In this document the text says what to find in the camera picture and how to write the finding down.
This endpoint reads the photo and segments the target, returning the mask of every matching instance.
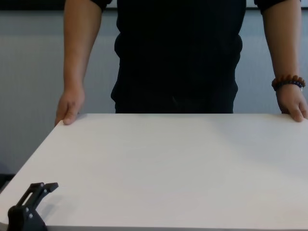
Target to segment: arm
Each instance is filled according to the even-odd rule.
[[[263,21],[275,76],[299,75],[300,0],[273,5],[263,12]],[[282,86],[277,91],[277,101],[281,111],[295,121],[308,118],[308,105],[298,86]]]
[[[66,0],[64,8],[64,88],[82,85],[102,11],[90,0]]]
[[[101,8],[90,0],[66,0],[64,8],[64,92],[55,125],[74,122],[85,100],[83,79],[101,25]]]
[[[263,21],[275,76],[299,75],[300,1],[286,0],[268,8]]]

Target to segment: black pants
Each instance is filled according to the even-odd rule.
[[[231,114],[237,85],[205,90],[202,97],[176,96],[152,90],[134,89],[115,100],[116,113],[200,113]]]

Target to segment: hand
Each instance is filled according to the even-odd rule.
[[[294,84],[286,84],[277,92],[277,101],[283,114],[290,114],[297,121],[308,119],[308,105],[301,89]]]
[[[54,125],[61,120],[65,125],[70,125],[76,120],[76,116],[85,101],[85,92],[82,86],[70,87],[64,90],[58,104],[57,116]]]

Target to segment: shirt sleeve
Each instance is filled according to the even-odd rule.
[[[110,4],[112,2],[112,0],[91,0],[91,1],[97,4],[102,11],[106,9],[107,4]]]
[[[285,0],[255,0],[255,5],[257,5],[258,8],[261,10],[261,13],[263,13],[269,7],[276,5],[282,1]]]

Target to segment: forearm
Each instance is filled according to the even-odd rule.
[[[286,0],[263,13],[265,35],[276,77],[299,75],[301,7],[299,0]]]
[[[64,88],[82,85],[101,25],[101,9],[90,0],[66,0],[64,8]]]

